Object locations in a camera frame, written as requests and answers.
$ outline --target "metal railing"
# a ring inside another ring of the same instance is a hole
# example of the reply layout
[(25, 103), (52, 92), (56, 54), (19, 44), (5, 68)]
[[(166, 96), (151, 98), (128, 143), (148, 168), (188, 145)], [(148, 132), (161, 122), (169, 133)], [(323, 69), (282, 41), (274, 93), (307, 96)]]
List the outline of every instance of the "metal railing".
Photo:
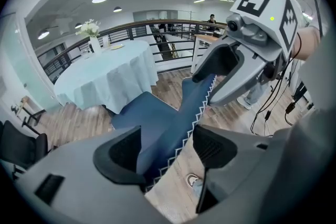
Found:
[[(218, 30), (225, 29), (226, 24), (210, 24), (194, 20), (146, 20), (141, 22), (134, 22), (117, 27), (112, 27), (103, 30), (99, 33), (98, 41), (103, 46), (103, 37), (107, 37), (111, 44), (121, 42), (124, 40), (141, 39), (148, 36), (153, 36), (154, 41), (150, 46), (157, 46), (153, 51), (155, 63), (172, 61), (176, 59), (185, 59), (194, 57), (195, 35), (213, 35), (213, 31), (208, 31), (209, 27), (216, 27)], [(52, 83), (55, 84), (58, 77), (79, 57), (81, 53), (89, 48), (89, 37), (76, 42), (72, 46), (66, 48), (59, 53), (54, 59), (43, 66), (43, 69)], [(78, 55), (72, 56), (70, 52), (77, 50)]]

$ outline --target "railing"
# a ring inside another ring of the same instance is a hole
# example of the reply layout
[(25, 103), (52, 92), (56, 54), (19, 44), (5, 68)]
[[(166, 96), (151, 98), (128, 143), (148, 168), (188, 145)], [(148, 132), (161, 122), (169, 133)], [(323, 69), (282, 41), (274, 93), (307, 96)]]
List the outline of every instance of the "railing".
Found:
[[(207, 28), (216, 27), (218, 30), (225, 30), (226, 24), (210, 24), (194, 20), (146, 20), (134, 22), (117, 27), (103, 30), (99, 33), (99, 43), (103, 46), (103, 40), (107, 39), (111, 44), (124, 40), (146, 40), (152, 48), (155, 64), (158, 67), (164, 62), (171, 63), (178, 59), (187, 59), (173, 66), (182, 68), (191, 65), (191, 59), (194, 58), (195, 35), (213, 35), (213, 31)], [(76, 42), (59, 53), (53, 60), (43, 66), (44, 71), (55, 84), (58, 77), (67, 69), (75, 60), (81, 57), (81, 53), (89, 48), (89, 37)], [(207, 44), (203, 44), (199, 49), (206, 49)], [(160, 66), (158, 71), (165, 71), (172, 65)]]

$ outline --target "light blue tablecloth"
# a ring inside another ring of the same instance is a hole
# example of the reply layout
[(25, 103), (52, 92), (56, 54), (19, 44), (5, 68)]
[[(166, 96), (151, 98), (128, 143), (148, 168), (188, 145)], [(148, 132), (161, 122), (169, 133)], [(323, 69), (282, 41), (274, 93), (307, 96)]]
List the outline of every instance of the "light blue tablecloth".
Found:
[(95, 105), (119, 114), (122, 108), (151, 91), (158, 80), (153, 54), (146, 41), (123, 41), (124, 47), (81, 57), (55, 83), (58, 101), (86, 109)]

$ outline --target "black chair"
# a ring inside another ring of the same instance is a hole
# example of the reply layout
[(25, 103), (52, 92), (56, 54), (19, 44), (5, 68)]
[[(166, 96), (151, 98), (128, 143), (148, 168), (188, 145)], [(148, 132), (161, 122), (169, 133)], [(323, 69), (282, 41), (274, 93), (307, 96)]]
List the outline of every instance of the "black chair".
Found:
[(10, 121), (5, 124), (0, 122), (0, 159), (28, 169), (47, 154), (46, 134), (30, 137), (21, 133)]

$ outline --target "shoe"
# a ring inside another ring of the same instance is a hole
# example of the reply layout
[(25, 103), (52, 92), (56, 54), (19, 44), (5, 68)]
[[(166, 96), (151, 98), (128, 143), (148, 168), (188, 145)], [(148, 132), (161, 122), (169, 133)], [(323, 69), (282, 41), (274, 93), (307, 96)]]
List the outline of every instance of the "shoe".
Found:
[(245, 107), (247, 110), (250, 110), (252, 108), (252, 106), (249, 103), (247, 103), (243, 97), (238, 97), (237, 102), (241, 104), (243, 107)]
[(190, 186), (191, 188), (194, 186), (195, 182), (197, 180), (200, 180), (200, 178), (198, 176), (196, 176), (195, 174), (188, 174), (187, 177), (185, 178), (188, 186)]

